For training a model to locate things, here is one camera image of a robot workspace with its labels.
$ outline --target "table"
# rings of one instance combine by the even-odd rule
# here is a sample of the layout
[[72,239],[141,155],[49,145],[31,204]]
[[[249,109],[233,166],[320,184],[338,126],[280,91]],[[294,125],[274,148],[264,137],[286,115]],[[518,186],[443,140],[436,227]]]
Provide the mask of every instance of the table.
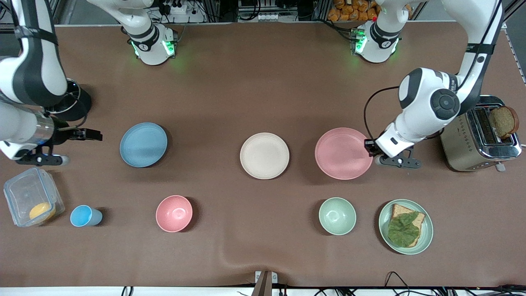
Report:
[[[18,228],[0,202],[1,286],[233,285],[253,282],[263,269],[296,286],[378,286],[391,270],[413,286],[525,283],[524,157],[505,173],[455,173],[434,139],[416,145],[419,170],[373,165],[358,179],[338,181],[313,156],[332,128],[365,132],[363,105],[374,91],[419,66],[456,73],[467,41],[459,25],[408,24],[383,64],[351,56],[324,24],[186,30],[174,60],[147,66],[118,27],[57,29],[67,76],[94,98],[85,127],[101,130],[104,141],[56,147],[72,161],[45,168],[66,205],[54,221]],[[501,33],[483,94],[524,118],[523,93]],[[396,92],[379,94],[368,111],[378,134],[400,112]],[[166,129],[169,148],[158,164],[135,169],[121,160],[119,142],[146,121]],[[274,180],[255,180],[239,163],[243,141],[258,132],[276,133],[289,146],[290,165]],[[2,183],[29,169],[0,158]],[[155,222],[158,203],[172,194],[194,205],[183,233]],[[319,205],[332,196],[357,209],[348,235],[328,235],[317,221]],[[433,219],[433,242],[419,255],[394,253],[379,235],[382,205],[398,198],[418,202]],[[102,225],[71,226],[80,204],[101,208]]]

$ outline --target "stainless steel toaster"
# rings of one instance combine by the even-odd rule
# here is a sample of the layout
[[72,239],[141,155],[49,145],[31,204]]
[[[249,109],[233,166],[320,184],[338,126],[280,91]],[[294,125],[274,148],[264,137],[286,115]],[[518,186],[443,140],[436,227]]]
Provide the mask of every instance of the stainless steel toaster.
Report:
[[471,110],[455,118],[440,135],[446,158],[452,169],[472,172],[502,164],[521,154],[517,134],[501,140],[493,131],[490,111],[504,106],[502,100],[492,95],[481,95],[480,102]]

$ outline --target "pink plate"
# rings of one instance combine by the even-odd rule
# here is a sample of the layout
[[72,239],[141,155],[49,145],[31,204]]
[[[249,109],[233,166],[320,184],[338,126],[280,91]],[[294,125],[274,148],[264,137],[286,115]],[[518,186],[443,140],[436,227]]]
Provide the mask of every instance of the pink plate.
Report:
[[357,130],[339,127],[326,132],[316,144],[316,163],[335,179],[351,180],[371,167],[372,157],[363,146],[366,137]]
[[162,230],[178,232],[190,223],[192,213],[192,205],[188,199],[172,195],[161,201],[155,212],[155,219]]

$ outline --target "blue cup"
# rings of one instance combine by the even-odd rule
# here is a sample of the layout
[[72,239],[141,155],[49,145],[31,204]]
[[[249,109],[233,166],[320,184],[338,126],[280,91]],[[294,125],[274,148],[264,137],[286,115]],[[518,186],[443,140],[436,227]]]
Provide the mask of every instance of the blue cup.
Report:
[[89,205],[79,205],[71,212],[69,217],[71,224],[76,227],[97,225],[101,220],[102,213]]

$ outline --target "green plate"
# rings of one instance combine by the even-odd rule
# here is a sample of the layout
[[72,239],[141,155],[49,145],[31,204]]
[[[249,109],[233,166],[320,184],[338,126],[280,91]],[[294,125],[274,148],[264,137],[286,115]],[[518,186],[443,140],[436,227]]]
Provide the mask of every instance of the green plate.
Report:
[[[389,221],[391,220],[391,215],[393,212],[392,209],[395,203],[403,205],[408,209],[419,211],[420,213],[424,213],[426,215],[424,222],[422,223],[422,232],[420,234],[420,238],[418,239],[417,245],[412,248],[401,248],[393,244],[387,237]],[[410,200],[393,200],[386,204],[386,206],[384,206],[380,212],[378,227],[380,228],[380,234],[382,235],[383,240],[385,240],[393,250],[405,255],[416,255],[423,252],[425,249],[427,249],[427,247],[429,247],[431,241],[433,240],[433,223],[431,222],[429,214],[418,203]]]
[[356,225],[356,210],[343,198],[329,198],[320,206],[318,218],[328,233],[344,235]]

